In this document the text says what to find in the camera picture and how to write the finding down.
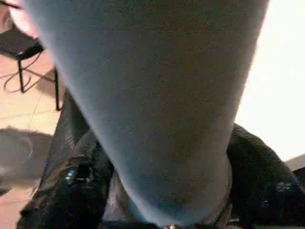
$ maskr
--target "black leather boot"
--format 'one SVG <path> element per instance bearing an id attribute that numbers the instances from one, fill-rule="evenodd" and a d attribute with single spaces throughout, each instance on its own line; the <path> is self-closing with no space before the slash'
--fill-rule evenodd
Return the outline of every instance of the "black leather boot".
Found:
<path id="1" fill-rule="evenodd" d="M 21 211 L 18 229 L 96 228 L 108 196 L 113 167 L 88 132 L 38 188 Z"/>
<path id="2" fill-rule="evenodd" d="M 68 92 L 41 183 L 18 229 L 97 228 L 113 166 Z"/>
<path id="3" fill-rule="evenodd" d="M 271 148 L 235 125 L 227 153 L 233 171 L 233 209 L 244 228 L 305 226 L 305 192 Z"/>

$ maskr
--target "beige floor tile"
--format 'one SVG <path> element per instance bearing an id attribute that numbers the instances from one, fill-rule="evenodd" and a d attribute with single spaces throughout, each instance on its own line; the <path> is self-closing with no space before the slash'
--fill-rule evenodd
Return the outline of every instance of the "beige floor tile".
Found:
<path id="1" fill-rule="evenodd" d="M 62 105 L 64 92 L 65 92 L 65 87 L 60 82 L 59 83 L 60 106 Z M 35 113 L 54 111 L 54 109 L 55 109 L 55 85 L 52 82 L 45 82 L 44 91 L 41 94 L 41 98 L 37 104 Z"/>
<path id="2" fill-rule="evenodd" d="M 13 188 L 0 198 L 0 227 L 15 229 L 20 210 L 29 202 L 32 188 Z"/>
<path id="3" fill-rule="evenodd" d="M 59 116 L 60 112 L 58 111 L 34 114 L 28 129 L 52 135 L 56 129 Z"/>
<path id="4" fill-rule="evenodd" d="M 21 62 L 22 67 L 26 67 L 28 64 L 32 63 L 37 55 L 26 59 Z M 43 66 L 43 65 L 48 65 L 50 68 L 53 66 L 53 62 L 51 60 L 51 57 L 47 51 L 44 51 L 40 57 L 37 59 L 37 61 L 31 66 L 36 67 L 36 66 Z M 16 72 L 18 69 L 18 64 L 17 61 L 11 58 L 7 58 L 3 55 L 0 55 L 0 75 L 3 73 L 13 73 Z"/>
<path id="5" fill-rule="evenodd" d="M 0 118 L 0 128 L 6 128 L 8 126 L 17 129 L 27 129 L 30 124 L 32 115 L 17 116 L 13 118 Z"/>
<path id="6" fill-rule="evenodd" d="M 33 188 L 13 188 L 0 198 L 0 208 L 11 202 L 18 202 L 23 200 L 29 200 L 32 195 Z"/>
<path id="7" fill-rule="evenodd" d="M 52 69 L 48 65 L 33 66 L 31 69 L 36 73 L 46 76 L 52 72 Z M 34 113 L 41 93 L 45 91 L 45 86 L 49 87 L 54 85 L 54 83 L 50 83 L 28 72 L 24 73 L 23 79 L 25 83 L 28 81 L 29 77 L 31 77 L 31 81 L 29 85 L 25 87 L 27 91 L 24 94 L 20 91 L 14 92 L 20 89 L 18 76 L 14 77 L 7 83 L 5 90 L 3 87 L 7 77 L 0 79 L 0 118 Z"/>
<path id="8" fill-rule="evenodd" d="M 32 63 L 36 59 L 36 57 L 37 55 L 22 61 L 22 66 L 25 67 L 28 64 Z M 32 66 L 43 66 L 43 65 L 49 65 L 50 67 L 53 66 L 52 58 L 50 57 L 49 52 L 47 50 L 43 51 L 43 53 L 40 55 L 40 57 Z"/>
<path id="9" fill-rule="evenodd" d="M 11 73 L 18 68 L 17 61 L 0 55 L 0 75 L 2 73 Z"/>
<path id="10" fill-rule="evenodd" d="M 0 206 L 0 227 L 2 229 L 15 229 L 20 218 L 19 212 L 27 203 L 28 200 L 21 200 Z"/>

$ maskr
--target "cable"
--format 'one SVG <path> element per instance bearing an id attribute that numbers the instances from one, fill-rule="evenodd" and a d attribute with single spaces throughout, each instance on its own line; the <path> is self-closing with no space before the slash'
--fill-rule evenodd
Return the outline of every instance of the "cable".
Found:
<path id="1" fill-rule="evenodd" d="M 29 67 L 31 67 L 37 60 L 38 58 L 41 56 L 42 52 L 40 52 L 37 57 L 35 58 L 35 60 L 33 60 L 30 64 L 28 64 L 27 66 L 25 66 L 24 68 L 21 68 L 21 71 L 23 70 L 27 70 Z M 9 91 L 7 90 L 6 86 L 7 84 L 18 74 L 19 72 L 16 72 L 16 73 L 12 73 L 12 74 L 9 74 L 9 75 L 5 75 L 5 76 L 2 76 L 0 77 L 0 79 L 4 78 L 4 77 L 8 77 L 10 76 L 5 82 L 4 82 L 4 85 L 3 85 L 3 90 L 4 91 L 7 91 L 7 92 L 10 92 L 10 93 L 16 93 L 18 91 L 20 91 L 21 89 L 17 89 L 17 90 L 14 90 L 14 91 Z M 31 76 L 29 76 L 29 80 L 24 84 L 24 87 L 26 87 L 27 85 L 29 85 L 29 83 L 31 82 Z"/>

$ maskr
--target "chair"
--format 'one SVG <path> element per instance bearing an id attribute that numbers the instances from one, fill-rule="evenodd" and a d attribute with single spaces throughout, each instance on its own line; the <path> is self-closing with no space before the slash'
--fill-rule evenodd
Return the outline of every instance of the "chair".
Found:
<path id="1" fill-rule="evenodd" d="M 41 53 L 44 50 L 38 39 L 34 39 L 21 31 L 18 28 L 13 27 L 12 29 L 0 34 L 0 54 L 13 58 L 18 62 L 18 73 L 20 79 L 20 90 L 22 93 L 25 93 L 24 83 L 22 72 L 28 71 L 32 74 L 35 74 L 45 80 L 55 82 L 55 101 L 56 101 L 56 110 L 60 110 L 59 106 L 59 85 L 58 85 L 58 72 L 54 68 L 54 80 L 49 79 L 43 75 L 35 73 L 29 70 L 27 67 L 23 68 L 21 61 L 26 60 L 38 53 Z"/>

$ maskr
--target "leg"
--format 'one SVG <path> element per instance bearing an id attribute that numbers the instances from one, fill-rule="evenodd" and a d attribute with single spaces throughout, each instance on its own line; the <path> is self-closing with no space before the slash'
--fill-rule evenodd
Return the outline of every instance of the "leg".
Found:
<path id="1" fill-rule="evenodd" d="M 54 68 L 54 81 L 55 81 L 55 100 L 56 100 L 56 110 L 60 111 L 60 107 L 59 107 L 59 89 L 58 89 L 58 72 L 56 67 Z"/>
<path id="2" fill-rule="evenodd" d="M 20 79 L 20 90 L 22 93 L 24 93 L 21 60 L 18 60 L 18 72 L 19 72 L 19 79 Z"/>

